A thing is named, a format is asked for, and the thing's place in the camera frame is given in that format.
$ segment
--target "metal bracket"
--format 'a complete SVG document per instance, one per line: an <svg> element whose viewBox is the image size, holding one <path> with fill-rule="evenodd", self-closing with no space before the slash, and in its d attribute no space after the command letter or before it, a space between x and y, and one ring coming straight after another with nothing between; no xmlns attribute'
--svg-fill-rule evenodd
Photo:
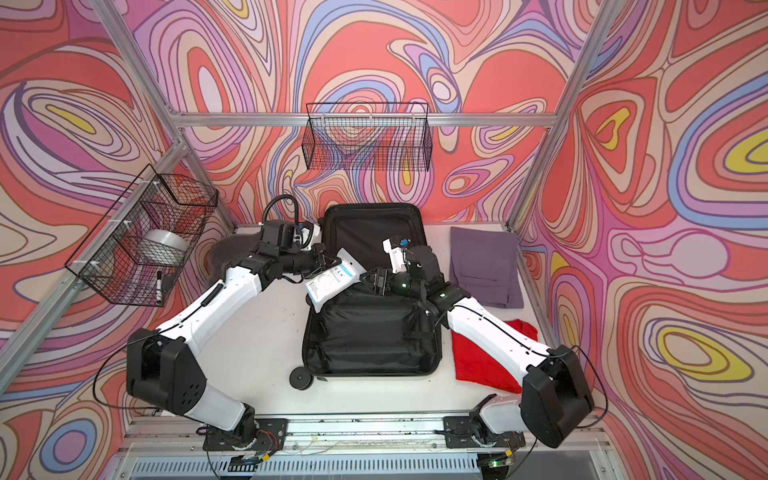
<svg viewBox="0 0 768 480"><path fill-rule="evenodd" d="M288 431L287 419L255 419L259 424L260 432L256 437L256 443L253 444L248 453L255 452L257 455L263 453L282 450L286 442L286 432ZM277 439L277 445L274 445L273 438ZM203 449L208 452L236 452L237 450L229 444L228 437L225 437L220 430L214 429L209 435L206 435Z"/></svg>
<svg viewBox="0 0 768 480"><path fill-rule="evenodd" d="M443 430L445 430L445 446L449 449L470 449L479 447L477 442L472 439L470 417L443 417ZM504 432L498 435L493 447L509 448L515 451L525 447L525 437L522 432Z"/></svg>

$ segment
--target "marker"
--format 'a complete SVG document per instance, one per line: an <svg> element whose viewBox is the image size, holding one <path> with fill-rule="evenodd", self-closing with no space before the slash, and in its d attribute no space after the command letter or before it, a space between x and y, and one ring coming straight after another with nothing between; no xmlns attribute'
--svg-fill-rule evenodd
<svg viewBox="0 0 768 480"><path fill-rule="evenodd" d="M157 286L157 291L155 292L155 295L157 296L157 303L163 303L163 271L158 270L157 271L157 282L155 283Z"/></svg>

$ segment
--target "suitcase lid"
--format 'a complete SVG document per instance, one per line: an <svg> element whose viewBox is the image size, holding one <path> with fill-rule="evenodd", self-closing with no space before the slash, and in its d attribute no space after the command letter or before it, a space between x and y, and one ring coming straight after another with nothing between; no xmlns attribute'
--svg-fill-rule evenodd
<svg viewBox="0 0 768 480"><path fill-rule="evenodd" d="M414 247L427 244L421 212L411 204L334 205L322 225L326 249L345 248L366 270L391 266L382 247L390 237L407 238Z"/></svg>

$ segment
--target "white package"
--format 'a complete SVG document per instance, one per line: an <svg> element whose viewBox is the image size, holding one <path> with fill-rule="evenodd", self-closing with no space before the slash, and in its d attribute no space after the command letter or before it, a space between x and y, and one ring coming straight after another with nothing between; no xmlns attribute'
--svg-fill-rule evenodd
<svg viewBox="0 0 768 480"><path fill-rule="evenodd" d="M325 302L344 291L348 286L360 281L360 274L366 269L343 248L336 254L341 264L322 272L320 275L304 283L306 291L319 312Z"/></svg>

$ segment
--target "red cloth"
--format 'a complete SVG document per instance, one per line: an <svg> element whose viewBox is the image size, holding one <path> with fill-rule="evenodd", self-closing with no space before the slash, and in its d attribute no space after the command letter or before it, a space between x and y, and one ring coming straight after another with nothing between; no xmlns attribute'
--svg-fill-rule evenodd
<svg viewBox="0 0 768 480"><path fill-rule="evenodd" d="M505 323L529 339L538 341L538 331L530 323L522 320ZM466 337L456 332L452 332L452 335L453 361L456 364L457 380L475 382L506 392L522 393L523 389L517 380L496 360L493 360L493 357Z"/></svg>

